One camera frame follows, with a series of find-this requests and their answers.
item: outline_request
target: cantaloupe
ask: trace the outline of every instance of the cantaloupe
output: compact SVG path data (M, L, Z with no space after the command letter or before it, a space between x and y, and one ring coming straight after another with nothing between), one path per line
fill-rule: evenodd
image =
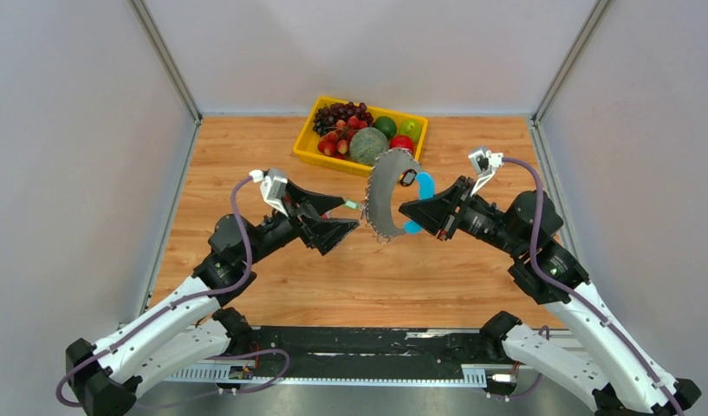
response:
M348 154L354 162L372 166L389 146L386 136L374 127L362 128L351 138Z

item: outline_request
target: wooden table surface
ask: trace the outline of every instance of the wooden table surface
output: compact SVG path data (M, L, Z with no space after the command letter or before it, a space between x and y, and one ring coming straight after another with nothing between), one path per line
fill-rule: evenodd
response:
M252 169L277 167L304 189L361 201L367 179L302 163L292 145L300 117L206 118L192 157L153 303L167 296L209 253L218 219L231 212L231 188ZM435 178L436 192L459 175L475 176L467 153L486 145L536 166L524 119L506 117L431 118L422 166ZM415 186L398 187L400 202L416 199ZM521 191L535 189L517 166L505 166L480 194L506 209ZM258 224L270 208L258 185L239 192L239 210ZM337 217L357 218L345 207ZM562 327L512 282L510 258L473 237L457 233L440 242L422 232L379 244L362 224L322 257L295 241L254 266L257 280L235 301L252 325L479 328L499 310L533 327Z

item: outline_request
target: circular saw blade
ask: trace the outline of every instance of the circular saw blade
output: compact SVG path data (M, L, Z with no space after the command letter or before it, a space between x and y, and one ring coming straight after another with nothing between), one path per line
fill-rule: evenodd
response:
M423 172L422 166L412 154L402 148L394 148L382 153L374 161L369 173L364 217L378 237L386 241L405 234L404 228L394 224L392 216L392 195L399 177L407 171Z

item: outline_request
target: white wall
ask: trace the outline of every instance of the white wall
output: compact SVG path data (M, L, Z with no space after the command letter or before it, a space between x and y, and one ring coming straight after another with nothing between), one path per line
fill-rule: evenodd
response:
M0 1L0 415L81 414L64 349L139 310L192 129L126 1Z
M206 113L536 110L594 0L148 0Z
M708 414L708 0L614 2L543 124L582 261Z

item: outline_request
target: grapes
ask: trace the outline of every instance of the grapes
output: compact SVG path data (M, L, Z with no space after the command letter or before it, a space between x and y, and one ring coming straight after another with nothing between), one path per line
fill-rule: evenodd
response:
M348 121L352 115L372 126L374 118L367 109L367 105L363 102L356 105L352 101L346 104L335 102L330 106L318 108L315 110L315 117L313 118L313 131L319 136L324 136L326 133L336 129L335 123L338 120Z

